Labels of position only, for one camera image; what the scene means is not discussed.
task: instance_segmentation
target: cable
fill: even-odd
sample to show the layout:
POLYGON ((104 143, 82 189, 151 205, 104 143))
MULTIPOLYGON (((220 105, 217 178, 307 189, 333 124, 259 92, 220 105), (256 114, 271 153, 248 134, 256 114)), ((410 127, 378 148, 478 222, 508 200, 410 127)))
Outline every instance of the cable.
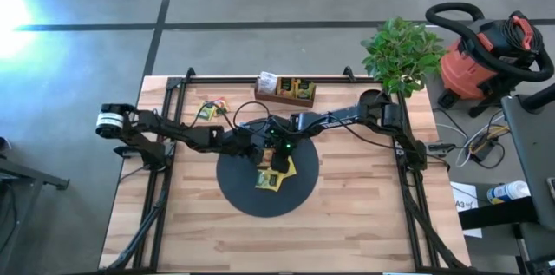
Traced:
MULTIPOLYGON (((487 138, 488 140, 491 140, 491 139, 494 138, 495 135, 497 135, 499 132, 503 132, 503 131, 508 130, 508 129, 509 129, 509 127, 504 127, 504 128, 500 128, 500 129, 498 129, 498 130, 496 130, 495 132, 490 133, 490 134, 484 133, 484 134, 482 135, 482 137, 480 137, 480 139, 478 140, 478 142, 482 142, 482 141, 484 140, 485 135, 486 135, 486 138, 487 138)), ((473 144, 471 143, 470 146, 468 146, 468 150, 470 151, 471 154, 476 154, 476 153, 479 152, 483 147, 485 147, 486 144, 487 144, 487 141, 483 141, 482 144, 481 144, 478 148, 473 149, 473 148, 472 148, 472 147, 473 147, 473 144)))
POLYGON ((247 129, 247 130, 249 130, 249 131, 251 131, 251 132, 253 132, 253 133, 255 134, 255 133, 257 133, 257 132, 262 131, 262 129, 266 126, 266 122, 265 122, 265 123, 262 125, 262 127, 259 128, 258 130, 252 130, 252 129, 245 128, 245 127, 242 127, 242 126, 240 126, 240 125, 237 124, 237 114, 239 113, 239 111, 241 111, 241 108, 242 108, 242 107, 244 107, 244 106, 246 106, 246 105, 250 105, 250 104, 258 104, 258 105, 264 107, 264 109, 266 109, 266 122, 268 121, 268 119, 270 119, 270 110, 268 109, 268 107, 267 107, 266 105, 264 105, 264 104, 263 104, 262 102, 260 102, 260 101, 248 101, 248 102, 242 104, 241 106, 239 106, 239 108, 237 108, 237 110, 235 110, 235 115, 233 115, 233 126, 234 126, 235 128, 244 128, 244 129, 247 129))
MULTIPOLYGON (((397 147, 393 147, 393 146, 390 146, 390 145, 385 145, 385 144, 381 144, 381 143, 378 143, 378 142, 375 142, 375 141, 367 140, 367 139, 365 139, 364 137, 362 137, 361 135, 359 135, 357 132, 355 132, 355 131, 353 131, 351 128, 349 128, 349 126, 347 126, 345 123, 341 122, 341 120, 337 119, 337 117, 335 117, 335 116, 333 116, 333 115, 330 115, 330 118, 333 118, 333 119, 335 119, 337 122, 339 122, 339 124, 341 124, 342 127, 346 128, 346 129, 347 129, 349 132, 351 132, 357 139, 359 139, 359 140, 361 140, 361 141, 364 141, 364 142, 367 142, 368 144, 372 144, 372 145, 375 145, 375 146, 378 146, 378 147, 387 148, 387 149, 395 149, 395 150, 401 149, 402 151, 411 152, 411 153, 417 153, 417 154, 418 154, 418 152, 416 152, 415 150, 408 150, 408 149, 403 149, 403 148, 397 148, 397 147)), ((443 160, 443 159, 440 158, 440 157, 434 156, 434 155, 432 155, 432 154, 426 154, 426 156, 435 158, 435 159, 437 159, 437 160, 442 161, 442 162, 445 163, 446 165, 449 165, 449 163, 447 163, 447 161, 443 160)))
POLYGON ((475 161, 480 167, 486 168, 486 169, 493 169, 496 168, 499 164, 501 164, 501 162, 503 161, 503 159, 505 158, 505 146, 503 146, 503 144, 501 144, 500 142, 497 142, 495 145, 499 145, 501 146, 501 157, 499 158, 499 160, 497 162, 495 162, 494 165, 492 166, 485 166, 483 165, 481 162, 479 161, 475 161))
POLYGON ((505 37, 506 41, 515 49, 518 49, 521 53, 529 54, 530 52, 532 52, 533 54, 538 54, 538 52, 544 46, 543 37, 536 27, 534 27, 531 23, 529 23, 529 25, 533 31, 532 41, 530 42, 530 49, 525 49, 522 46, 523 39, 522 36, 519 36, 519 32, 516 30, 513 16, 510 16, 509 19, 507 19, 505 23, 503 23, 503 25, 501 26, 501 33, 505 37))
POLYGON ((500 109, 499 111, 497 111, 495 114, 492 115, 491 118, 489 118, 489 122, 487 123, 487 132, 489 133, 489 128, 492 126, 493 123, 493 117, 495 117, 496 115, 498 115, 500 112, 502 112, 503 109, 500 109))
POLYGON ((145 165, 145 166, 139 167, 138 169, 134 170, 133 172, 130 172, 130 173, 128 173, 128 174, 123 175, 123 176, 120 178, 120 181, 119 181, 118 183, 121 183, 121 181, 122 181, 123 179, 127 178, 128 176, 131 176, 131 175, 133 175, 133 174, 136 174, 136 173, 139 172, 140 170, 148 169, 149 167, 150 167, 149 165, 145 165))
POLYGON ((459 130, 458 128, 453 128, 453 127, 451 127, 451 126, 448 126, 447 124, 441 124, 441 123, 436 123, 435 126, 436 126, 436 127, 442 127, 442 128, 449 128, 449 129, 452 129, 453 131, 458 132, 459 134, 461 134, 462 137, 465 138, 465 141, 468 140, 468 135, 467 135, 466 133, 464 133, 462 130, 459 130))
POLYGON ((205 107, 208 107, 208 106, 216 107, 222 113, 225 120, 227 121, 227 124, 229 124, 230 128, 233 128, 232 122, 229 120, 229 118, 225 114, 224 109, 220 108, 214 101, 209 101, 209 102, 205 103, 204 105, 202 105, 202 107, 200 107, 199 112, 197 112, 197 115, 195 115, 195 117, 194 117, 193 123, 191 123, 191 125, 188 126, 186 129, 194 127, 194 125, 197 123, 197 120, 200 116, 200 112, 202 111, 202 109, 204 109, 205 107))
POLYGON ((312 128, 315 124, 318 124, 319 122, 324 121, 324 120, 326 120, 326 119, 328 119, 328 118, 327 118, 327 117, 319 118, 318 120, 314 120, 314 121, 313 121, 311 124, 309 124, 306 128, 303 128, 302 130, 298 130, 298 131, 296 131, 296 132, 291 132, 291 131, 288 131, 287 128, 284 128, 281 124, 279 124, 279 122, 278 122, 274 117, 271 117, 271 118, 270 118, 270 120, 272 120, 272 121, 274 121, 274 123, 276 123, 276 126, 277 126, 278 128, 280 128, 282 131, 284 131, 284 132, 287 133, 288 135, 299 135, 299 134, 303 134, 303 133, 306 132, 309 128, 312 128))
POLYGON ((489 200, 483 200, 483 199, 480 199, 480 198, 478 198, 478 197, 476 197, 476 196, 473 196, 472 194, 467 193, 467 192, 463 191, 462 189, 459 189, 459 188, 457 188, 457 187, 454 187, 453 184, 451 184, 451 188, 453 188, 454 190, 457 190, 457 191, 459 191, 459 192, 461 192, 461 193, 464 193, 465 195, 468 195, 468 196, 470 196, 470 197, 472 197, 472 198, 474 198, 474 199, 476 199, 476 200, 478 200, 478 201, 482 201, 482 202, 487 202, 487 203, 489 203, 489 200))
MULTIPOLYGON (((476 106, 480 105, 480 107, 484 107, 484 108, 488 108, 488 107, 501 107, 501 103, 500 102, 492 102, 492 103, 488 103, 488 104, 477 104, 476 106)), ((448 108, 447 110, 453 111, 453 110, 468 110, 468 106, 461 106, 461 107, 453 107, 453 108, 448 108)))
MULTIPOLYGON (((424 175, 422 175, 422 172, 415 172, 415 171, 410 171, 410 173, 413 175, 413 179, 416 183, 416 181, 423 181, 424 180, 424 175)), ((406 182, 403 183, 404 185, 408 186, 408 187, 416 187, 416 185, 413 184, 409 184, 408 183, 408 179, 404 179, 406 182)))
POLYGON ((453 117, 451 117, 451 115, 449 115, 447 113, 447 111, 445 111, 441 108, 434 108, 434 109, 432 109, 432 111, 439 111, 439 112, 443 113, 465 135, 465 138, 468 139, 468 134, 465 133, 464 129, 462 129, 459 124, 457 124, 457 122, 453 119, 453 117))
MULTIPOLYGON (((492 116, 492 118, 490 119, 490 121, 487 123, 487 125, 485 125, 483 128, 481 128, 478 132, 476 132, 476 134, 474 134, 466 143, 463 147, 467 147, 468 145, 470 145, 470 143, 478 136, 480 135, 480 133, 482 133, 483 130, 485 130, 486 128, 489 128, 493 123, 503 119, 505 117, 505 115, 500 115, 497 118, 493 118, 495 115, 492 116)), ((459 154, 457 155, 457 160, 455 160, 455 166, 457 167, 464 167, 468 161, 470 160, 470 153, 468 153, 467 158, 464 160, 464 162, 462 162, 462 164, 459 165, 459 160, 460 160, 460 156, 462 155, 462 153, 465 152, 464 150, 459 151, 459 154)))
POLYGON ((6 238, 6 240, 3 242, 2 246, 0 247, 0 253, 2 253, 2 251, 8 245, 8 242, 10 242, 11 236, 14 234, 14 231, 16 230, 16 227, 17 227, 16 193, 14 193, 14 188, 11 186, 11 184, 6 184, 6 186, 9 188, 10 194, 11 194, 11 208, 14 213, 14 225, 11 228, 10 233, 8 234, 8 238, 6 238))

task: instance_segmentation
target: potted plant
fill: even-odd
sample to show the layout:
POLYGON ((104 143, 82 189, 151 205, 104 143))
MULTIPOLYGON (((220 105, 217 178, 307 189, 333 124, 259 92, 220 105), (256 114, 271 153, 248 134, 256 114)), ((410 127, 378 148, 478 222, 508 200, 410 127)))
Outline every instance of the potted plant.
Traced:
POLYGON ((426 74, 440 73, 445 55, 436 34, 402 18, 389 19, 372 39, 361 41, 369 52, 362 64, 368 75, 383 82, 388 94, 410 97, 425 86, 426 74))

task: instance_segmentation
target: gray floor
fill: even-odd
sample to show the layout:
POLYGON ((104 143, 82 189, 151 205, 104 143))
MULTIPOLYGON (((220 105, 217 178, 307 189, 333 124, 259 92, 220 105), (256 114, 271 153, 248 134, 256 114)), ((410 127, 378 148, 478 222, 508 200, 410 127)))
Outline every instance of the gray floor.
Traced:
MULTIPOLYGON (((391 16, 421 20, 427 7, 446 1, 476 3, 495 19, 516 9, 530 18, 555 18, 555 0, 172 0, 166 21, 383 20, 391 16)), ((160 3, 23 0, 3 10, 0 19, 34 24, 155 23, 160 3)), ((555 28, 539 28, 545 46, 555 56, 555 28)), ((443 29, 430 29, 446 43, 456 37, 443 29)), ((261 70, 337 74, 345 65, 363 72, 360 61, 365 51, 359 41, 374 33, 375 29, 166 31, 153 73, 183 75, 188 67, 195 67, 201 75, 261 70)), ((95 135, 95 120, 103 102, 136 102, 152 35, 152 31, 89 31, 0 36, 0 135, 12 141, 10 158, 71 179, 68 191, 43 189, 34 218, 18 240, 17 263, 11 273, 85 272, 98 265, 121 160, 111 151, 116 142, 95 135)), ((544 86, 525 83, 518 92, 544 86)), ((441 84, 431 82, 429 92, 434 102, 441 84)), ((464 109, 449 113, 472 133, 486 124, 493 111, 474 120, 469 120, 464 109)), ((442 114, 436 114, 436 120, 448 123, 442 114)), ((439 132, 445 141, 462 142, 449 130, 439 132)), ((495 170, 469 163, 452 167, 452 180, 496 184, 522 179, 510 137, 503 142, 507 155, 495 170)), ((516 246, 507 230, 488 229, 485 236, 467 240, 473 264, 483 270, 516 271, 508 257, 516 246), (492 259, 492 254, 505 257, 492 259)))

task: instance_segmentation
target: vacuum hose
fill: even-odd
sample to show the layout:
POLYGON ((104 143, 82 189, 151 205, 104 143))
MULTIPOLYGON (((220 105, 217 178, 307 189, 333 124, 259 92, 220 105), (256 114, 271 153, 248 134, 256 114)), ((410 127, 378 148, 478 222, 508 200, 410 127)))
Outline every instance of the vacuum hose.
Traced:
POLYGON ((482 45, 476 33, 464 24, 437 16, 437 13, 448 10, 464 11, 470 14, 474 21, 483 19, 484 14, 478 7, 470 3, 441 3, 430 7, 430 9, 426 11, 426 19, 433 24, 453 31, 460 35, 465 41, 470 41, 474 45, 473 55, 480 60, 480 62, 483 62, 485 67, 527 82, 542 82, 553 76, 553 63, 543 46, 536 55, 539 71, 520 69, 506 62, 502 62, 490 54, 484 45, 482 45))

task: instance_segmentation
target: red shop vacuum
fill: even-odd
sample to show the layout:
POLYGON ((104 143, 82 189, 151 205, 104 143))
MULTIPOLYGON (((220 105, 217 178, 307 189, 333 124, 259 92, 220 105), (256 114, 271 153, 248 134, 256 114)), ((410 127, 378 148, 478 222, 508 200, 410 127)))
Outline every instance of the red shop vacuum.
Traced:
POLYGON ((481 100, 468 112, 475 118, 489 106, 500 106, 501 97, 520 82, 542 82, 553 75, 541 33, 520 11, 507 20, 494 21, 485 19, 472 4, 441 3, 426 11, 426 19, 460 35, 441 58, 445 91, 438 104, 444 108, 451 108, 460 99, 481 100), (464 11, 473 22, 466 26, 437 16, 449 10, 464 11), (539 71, 530 70, 534 61, 539 71))

